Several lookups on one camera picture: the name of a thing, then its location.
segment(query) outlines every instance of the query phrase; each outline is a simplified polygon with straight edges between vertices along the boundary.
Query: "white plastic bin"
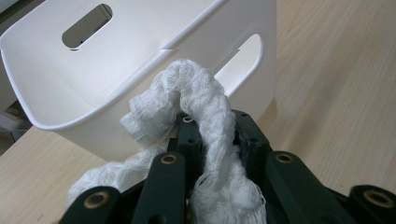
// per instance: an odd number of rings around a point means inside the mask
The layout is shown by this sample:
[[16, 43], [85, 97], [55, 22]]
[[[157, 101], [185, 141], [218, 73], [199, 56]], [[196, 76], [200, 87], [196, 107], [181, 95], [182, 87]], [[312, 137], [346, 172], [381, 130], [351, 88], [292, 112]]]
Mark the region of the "white plastic bin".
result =
[[[101, 4], [111, 20], [67, 47], [63, 33]], [[121, 161], [138, 150], [119, 122], [128, 101], [174, 60], [216, 74], [233, 108], [254, 119], [263, 113], [275, 93], [276, 0], [48, 0], [11, 26], [0, 46], [36, 127]]]

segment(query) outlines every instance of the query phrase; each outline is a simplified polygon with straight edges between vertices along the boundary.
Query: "wood grain surface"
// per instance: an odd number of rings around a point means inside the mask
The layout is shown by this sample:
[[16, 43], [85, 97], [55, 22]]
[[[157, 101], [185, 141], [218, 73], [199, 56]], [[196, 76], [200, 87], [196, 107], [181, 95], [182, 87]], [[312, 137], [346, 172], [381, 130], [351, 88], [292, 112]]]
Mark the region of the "wood grain surface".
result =
[[[322, 183], [396, 192], [396, 1], [278, 0], [276, 98], [259, 120]], [[105, 161], [32, 128], [0, 157], [0, 223], [53, 223]]]

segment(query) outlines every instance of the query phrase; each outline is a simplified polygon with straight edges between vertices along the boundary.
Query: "white cloth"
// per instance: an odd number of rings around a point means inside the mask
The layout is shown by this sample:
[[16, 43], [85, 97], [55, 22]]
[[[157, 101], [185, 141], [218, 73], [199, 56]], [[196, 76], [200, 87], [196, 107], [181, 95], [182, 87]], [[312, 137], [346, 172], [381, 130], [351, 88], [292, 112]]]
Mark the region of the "white cloth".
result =
[[125, 162], [88, 171], [69, 190], [68, 205], [94, 186], [124, 191], [145, 178], [152, 159], [166, 150], [177, 113], [184, 111], [197, 121], [206, 149], [204, 173], [191, 196], [194, 222], [266, 222], [265, 200], [246, 178], [239, 148], [233, 146], [234, 114], [210, 72], [189, 60], [175, 61], [154, 78], [147, 91], [131, 99], [130, 108], [120, 123], [141, 149]]

